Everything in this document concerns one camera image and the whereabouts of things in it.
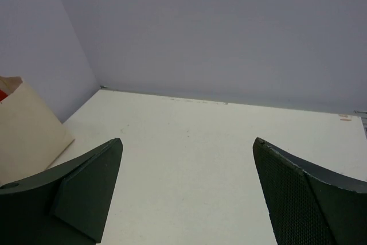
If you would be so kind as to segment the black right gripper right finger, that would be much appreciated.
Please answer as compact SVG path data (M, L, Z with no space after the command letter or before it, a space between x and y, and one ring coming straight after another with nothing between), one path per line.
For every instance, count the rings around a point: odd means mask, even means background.
M253 157L277 244L366 244L366 182L256 138Z

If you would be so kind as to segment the orange chips bag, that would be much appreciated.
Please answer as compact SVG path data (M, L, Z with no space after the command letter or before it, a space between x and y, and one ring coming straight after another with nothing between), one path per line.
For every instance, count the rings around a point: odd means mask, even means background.
M4 92L3 90L0 90L0 102L2 102L7 97L8 97L8 94Z

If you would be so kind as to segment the cream paper bag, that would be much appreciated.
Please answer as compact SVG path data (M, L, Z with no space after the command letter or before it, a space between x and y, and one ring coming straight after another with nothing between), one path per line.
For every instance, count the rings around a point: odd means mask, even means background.
M38 93L21 77L2 77L1 184L43 172L74 141Z

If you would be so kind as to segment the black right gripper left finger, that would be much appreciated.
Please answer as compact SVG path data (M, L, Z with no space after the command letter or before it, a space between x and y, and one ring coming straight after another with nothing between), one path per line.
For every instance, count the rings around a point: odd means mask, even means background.
M123 153L114 138L1 186L1 244L101 242Z

